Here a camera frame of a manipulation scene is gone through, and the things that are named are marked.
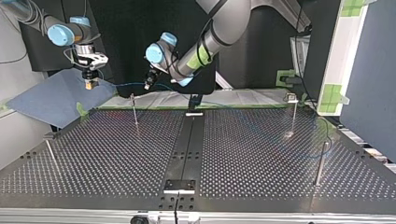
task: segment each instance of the black backdrop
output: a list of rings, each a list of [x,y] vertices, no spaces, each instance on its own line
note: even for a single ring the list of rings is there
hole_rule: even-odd
[[[36,1],[60,19],[64,17],[68,20],[70,16],[81,15],[83,12],[84,0]],[[318,55],[323,55],[323,58],[320,58],[323,64],[327,62],[328,49],[321,46],[330,45],[333,29],[333,24],[328,25],[322,19],[332,16],[325,7],[326,3],[328,1],[325,0],[304,0],[304,12],[311,19],[314,32],[318,30],[316,33],[322,34],[323,29],[329,31],[326,33],[329,38],[313,34],[310,47],[315,49],[315,55],[309,57],[319,59]],[[92,29],[97,29],[102,34],[102,37],[95,41],[95,45],[109,58],[108,66],[102,70],[106,80],[116,84],[144,80],[149,70],[149,63],[143,58],[146,47],[158,40],[162,32],[171,32],[178,37],[177,50],[183,55],[196,42],[209,19],[195,0],[91,0],[90,5],[87,15],[92,19]],[[58,11],[61,7],[61,12],[51,11],[54,7]],[[65,61],[61,49],[54,50],[48,39],[39,32],[30,29],[29,33],[23,34],[29,54],[34,54],[35,58],[40,59],[50,58],[33,62],[32,66],[36,71],[64,69],[70,66]],[[293,27],[273,8],[256,8],[252,11],[248,28],[241,39],[230,48],[224,49],[188,87],[181,88],[177,84],[170,84],[168,75],[161,77],[160,82],[183,93],[210,94],[216,87],[217,69],[236,88],[274,88],[276,71],[292,69],[290,38],[294,35]],[[45,45],[38,45],[40,41],[45,42]],[[311,81],[321,80],[323,77],[322,72],[311,69],[318,68],[317,64],[319,63],[308,63],[306,67],[306,83],[312,91],[319,90],[319,85],[311,85]],[[160,89],[163,88],[152,88],[151,91]],[[132,92],[146,93],[142,86],[119,88],[119,93],[123,97],[128,97]]]
[[[144,80],[149,70],[149,63],[143,58],[146,47],[157,41],[162,32],[177,36],[177,50],[183,55],[208,20],[194,0],[94,0],[91,8],[117,84]],[[170,84],[168,75],[159,81],[180,92],[210,94],[215,89],[215,66],[213,62],[187,88]],[[132,92],[145,93],[142,86],[119,88],[123,97]]]

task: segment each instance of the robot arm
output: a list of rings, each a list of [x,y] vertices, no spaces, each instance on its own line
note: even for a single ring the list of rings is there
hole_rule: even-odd
[[[251,1],[248,0],[196,0],[210,16],[210,29],[181,58],[174,54],[177,38],[163,33],[161,39],[146,50],[151,68],[146,89],[152,86],[160,73],[169,74],[180,86],[187,86],[194,72],[211,63],[211,58],[223,48],[231,46],[245,32],[250,18]]]
[[[12,13],[18,21],[30,25],[57,46],[72,46],[76,50],[76,62],[82,70],[86,89],[94,88],[98,82],[97,69],[106,65],[105,54],[95,52],[90,21],[86,17],[72,17],[70,23],[59,21],[44,13],[32,0],[0,0],[0,8]]]

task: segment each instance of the vertical pin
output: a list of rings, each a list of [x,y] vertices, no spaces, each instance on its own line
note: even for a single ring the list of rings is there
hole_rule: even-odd
[[[291,130],[289,132],[286,132],[286,134],[285,134],[285,136],[287,138],[290,138],[294,134],[294,123],[296,120],[297,104],[298,104],[297,95],[294,93],[286,93],[284,101],[286,101],[288,104],[294,104],[293,121],[291,122]]]
[[[315,182],[314,182],[314,185],[316,187],[320,186],[320,179],[321,179],[321,175],[322,175],[322,172],[323,172],[324,159],[325,159],[324,154],[328,150],[328,148],[329,148],[329,143],[328,142],[324,142],[323,143],[323,148],[322,148],[321,153],[320,153],[318,172],[317,172],[317,176],[315,177]]]
[[[53,160],[55,160],[55,155],[53,154],[52,147],[50,146],[50,141],[46,140],[46,144],[47,144],[47,147],[49,149],[50,156],[52,157]]]
[[[136,115],[136,109],[135,109],[135,105],[136,105],[136,102],[134,101],[134,94],[132,93],[131,94],[131,104],[132,104],[132,108],[134,109],[134,124],[138,124],[138,122],[137,122],[137,115]]]

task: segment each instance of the gray fabric sheet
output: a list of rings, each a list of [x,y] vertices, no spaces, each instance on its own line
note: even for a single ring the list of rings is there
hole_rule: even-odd
[[[77,119],[77,103],[88,111],[110,99],[116,89],[103,80],[93,90],[85,89],[84,79],[77,69],[63,70],[20,94],[7,106],[34,119],[59,128]]]
[[[271,90],[234,90],[214,91],[203,98],[203,106],[222,105],[284,105],[283,98],[288,91],[284,89]],[[158,107],[187,107],[189,95],[182,95],[174,91],[151,92],[135,97],[137,108],[153,109]],[[100,108],[131,107],[130,99],[115,96],[105,102]]]

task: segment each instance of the perforated metal table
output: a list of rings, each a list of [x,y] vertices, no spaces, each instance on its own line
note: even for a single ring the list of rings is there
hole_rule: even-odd
[[[310,109],[292,126],[292,112],[138,111],[136,126],[133,111],[95,111],[51,142],[56,160],[43,144],[0,171],[0,207],[396,215],[390,170]],[[195,193],[164,194],[168,179]]]

